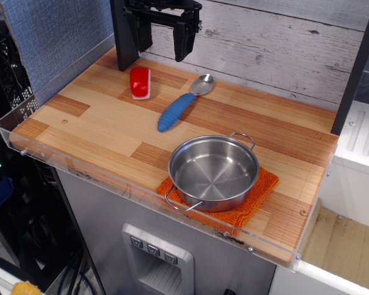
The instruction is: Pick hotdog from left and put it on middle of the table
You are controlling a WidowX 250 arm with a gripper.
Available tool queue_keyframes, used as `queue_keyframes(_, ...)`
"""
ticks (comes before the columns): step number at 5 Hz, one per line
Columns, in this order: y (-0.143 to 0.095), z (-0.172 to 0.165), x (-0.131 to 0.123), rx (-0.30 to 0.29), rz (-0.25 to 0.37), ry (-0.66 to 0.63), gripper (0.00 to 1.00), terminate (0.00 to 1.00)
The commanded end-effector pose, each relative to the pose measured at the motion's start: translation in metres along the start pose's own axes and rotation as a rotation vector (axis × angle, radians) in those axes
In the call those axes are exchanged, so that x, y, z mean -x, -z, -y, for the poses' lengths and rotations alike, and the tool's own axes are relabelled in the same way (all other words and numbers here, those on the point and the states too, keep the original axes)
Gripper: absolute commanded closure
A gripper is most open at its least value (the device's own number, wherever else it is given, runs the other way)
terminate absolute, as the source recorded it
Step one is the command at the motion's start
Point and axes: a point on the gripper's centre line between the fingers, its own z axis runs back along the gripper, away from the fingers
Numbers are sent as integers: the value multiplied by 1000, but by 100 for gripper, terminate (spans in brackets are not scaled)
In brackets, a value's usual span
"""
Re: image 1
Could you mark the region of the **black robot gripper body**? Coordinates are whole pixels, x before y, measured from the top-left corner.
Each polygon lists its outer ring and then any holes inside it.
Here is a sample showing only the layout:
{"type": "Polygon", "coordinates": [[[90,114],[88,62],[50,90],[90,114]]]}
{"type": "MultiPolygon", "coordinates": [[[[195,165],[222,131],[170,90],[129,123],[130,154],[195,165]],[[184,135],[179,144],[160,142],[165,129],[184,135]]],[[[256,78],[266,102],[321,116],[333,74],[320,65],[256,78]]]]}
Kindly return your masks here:
{"type": "Polygon", "coordinates": [[[129,22],[158,24],[174,28],[184,25],[192,33],[202,28],[199,12],[202,4],[197,1],[125,1],[124,15],[129,22]]]}

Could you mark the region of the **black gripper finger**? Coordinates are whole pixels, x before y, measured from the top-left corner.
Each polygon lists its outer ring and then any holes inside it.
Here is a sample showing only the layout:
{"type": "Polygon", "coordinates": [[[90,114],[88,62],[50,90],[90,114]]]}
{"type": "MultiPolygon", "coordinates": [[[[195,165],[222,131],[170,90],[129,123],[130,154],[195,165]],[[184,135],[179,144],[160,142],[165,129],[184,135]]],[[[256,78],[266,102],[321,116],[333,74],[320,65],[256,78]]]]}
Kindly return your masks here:
{"type": "Polygon", "coordinates": [[[178,22],[173,28],[175,61],[181,62],[192,52],[198,26],[193,23],[178,22]]]}
{"type": "Polygon", "coordinates": [[[147,20],[139,19],[138,21],[138,50],[144,52],[149,49],[153,44],[152,33],[151,33],[151,22],[147,20]]]}

